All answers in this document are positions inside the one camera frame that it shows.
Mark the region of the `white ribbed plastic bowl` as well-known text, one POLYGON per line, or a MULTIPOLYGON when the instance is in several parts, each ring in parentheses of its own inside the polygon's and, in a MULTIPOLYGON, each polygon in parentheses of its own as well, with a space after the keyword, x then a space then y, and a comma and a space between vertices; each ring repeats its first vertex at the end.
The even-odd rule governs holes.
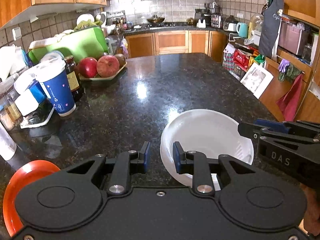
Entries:
POLYGON ((180 142, 185 151, 199 151, 208 158, 231 155, 249 165, 253 163, 251 139, 238 132, 238 122, 220 112, 192 109, 172 118, 162 132, 160 154, 164 167, 178 182, 192 185, 192 175, 178 174, 173 158, 173 143, 180 142))

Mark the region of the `orange plastic plate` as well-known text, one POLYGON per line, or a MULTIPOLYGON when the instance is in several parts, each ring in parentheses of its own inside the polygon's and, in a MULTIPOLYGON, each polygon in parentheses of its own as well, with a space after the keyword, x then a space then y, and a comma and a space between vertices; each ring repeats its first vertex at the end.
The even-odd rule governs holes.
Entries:
POLYGON ((23 227, 15 209, 17 194, 26 185, 60 171, 54 163, 46 160, 34 160, 20 167, 10 179, 3 198, 3 217, 5 227, 12 237, 23 227))

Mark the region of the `white window box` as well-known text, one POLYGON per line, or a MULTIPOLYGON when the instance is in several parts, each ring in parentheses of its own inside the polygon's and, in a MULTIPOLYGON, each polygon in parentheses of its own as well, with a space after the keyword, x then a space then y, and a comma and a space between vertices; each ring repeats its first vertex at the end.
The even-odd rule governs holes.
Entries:
POLYGON ((259 99, 272 79, 273 75, 269 71, 257 63, 253 63, 240 83, 259 99))

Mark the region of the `fruit tray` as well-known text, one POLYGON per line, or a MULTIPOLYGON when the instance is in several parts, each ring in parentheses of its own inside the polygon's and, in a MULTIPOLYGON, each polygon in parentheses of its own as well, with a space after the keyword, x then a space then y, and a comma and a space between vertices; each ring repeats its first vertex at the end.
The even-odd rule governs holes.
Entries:
POLYGON ((116 76, 118 76, 118 74, 126 67, 126 65, 127 65, 127 62, 116 72, 116 74, 110 77, 100 77, 99 75, 97 75, 96 77, 86 78, 86 77, 83 77, 81 74, 79 74, 79 78, 81 81, 111 81, 116 76))

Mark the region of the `red yellow apple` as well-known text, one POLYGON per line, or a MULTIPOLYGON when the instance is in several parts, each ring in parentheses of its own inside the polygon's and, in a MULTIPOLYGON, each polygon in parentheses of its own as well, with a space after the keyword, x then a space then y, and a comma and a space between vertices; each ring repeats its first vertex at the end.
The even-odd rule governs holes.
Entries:
POLYGON ((114 76, 118 70, 120 70, 120 64, 115 56, 105 55, 97 62, 97 72, 101 77, 114 76))

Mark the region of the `white tray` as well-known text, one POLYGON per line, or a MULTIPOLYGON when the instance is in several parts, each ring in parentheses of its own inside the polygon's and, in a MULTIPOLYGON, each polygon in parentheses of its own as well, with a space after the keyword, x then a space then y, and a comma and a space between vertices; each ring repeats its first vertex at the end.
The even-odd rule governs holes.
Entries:
POLYGON ((23 118, 23 121, 20 123, 20 128, 26 129, 45 126, 48 124, 54 111, 55 108, 52 105, 40 105, 35 111, 23 118))

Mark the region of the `teal electric kettle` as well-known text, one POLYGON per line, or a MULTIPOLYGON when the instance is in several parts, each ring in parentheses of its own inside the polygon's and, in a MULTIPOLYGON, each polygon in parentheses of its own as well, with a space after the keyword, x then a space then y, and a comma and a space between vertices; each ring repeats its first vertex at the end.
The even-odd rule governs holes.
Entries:
POLYGON ((248 38, 248 25, 246 23, 238 22, 236 25, 236 32, 242 38, 248 38))

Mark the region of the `kiwi fruit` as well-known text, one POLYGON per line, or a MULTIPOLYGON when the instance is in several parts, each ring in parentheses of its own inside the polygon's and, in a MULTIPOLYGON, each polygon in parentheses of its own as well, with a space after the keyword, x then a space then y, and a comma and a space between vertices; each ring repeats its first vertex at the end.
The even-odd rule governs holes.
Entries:
POLYGON ((126 64, 125 56, 123 54, 116 54, 114 56, 119 62, 119 68, 122 68, 126 64))

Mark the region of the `brown glass jar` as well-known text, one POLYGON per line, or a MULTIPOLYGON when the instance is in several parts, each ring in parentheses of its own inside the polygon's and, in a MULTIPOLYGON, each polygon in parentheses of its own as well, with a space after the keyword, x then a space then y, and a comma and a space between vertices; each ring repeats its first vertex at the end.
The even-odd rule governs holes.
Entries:
POLYGON ((66 56, 64 61, 66 63, 65 70, 74 102, 78 102, 84 94, 84 88, 81 85, 78 72, 76 71, 74 57, 72 55, 66 56))

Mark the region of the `dark hanging apron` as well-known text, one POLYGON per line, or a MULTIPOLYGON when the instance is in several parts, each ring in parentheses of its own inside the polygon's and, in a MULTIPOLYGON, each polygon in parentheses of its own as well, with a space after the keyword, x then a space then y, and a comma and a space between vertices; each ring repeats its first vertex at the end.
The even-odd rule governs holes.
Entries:
POLYGON ((283 9, 283 0, 273 0, 271 5, 264 11, 259 53, 270 59, 276 55, 283 9))

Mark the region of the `blue paper cup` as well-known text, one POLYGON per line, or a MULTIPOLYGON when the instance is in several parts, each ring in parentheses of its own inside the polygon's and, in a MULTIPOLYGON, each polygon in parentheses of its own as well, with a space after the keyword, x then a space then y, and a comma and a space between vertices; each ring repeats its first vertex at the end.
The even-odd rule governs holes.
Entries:
POLYGON ((52 59, 36 65, 35 77, 59 116, 70 115, 76 105, 69 87, 63 59, 52 59))

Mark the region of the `white tall bottle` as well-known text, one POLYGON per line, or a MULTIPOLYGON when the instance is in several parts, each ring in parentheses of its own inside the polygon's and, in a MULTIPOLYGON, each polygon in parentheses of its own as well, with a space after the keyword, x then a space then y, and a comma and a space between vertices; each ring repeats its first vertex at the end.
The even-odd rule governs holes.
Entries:
POLYGON ((16 153, 17 145, 2 124, 0 129, 0 155, 5 161, 9 161, 16 153))

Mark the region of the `green cutting board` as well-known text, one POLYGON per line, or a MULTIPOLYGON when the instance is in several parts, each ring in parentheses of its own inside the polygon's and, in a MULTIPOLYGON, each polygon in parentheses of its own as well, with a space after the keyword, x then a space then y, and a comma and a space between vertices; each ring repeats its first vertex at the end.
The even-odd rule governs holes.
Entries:
POLYGON ((38 63, 47 53, 54 50, 59 51, 63 56, 72 55, 78 63, 87 57, 99 59, 108 52, 108 46, 102 29, 90 27, 33 41, 29 45, 28 56, 33 63, 38 63))

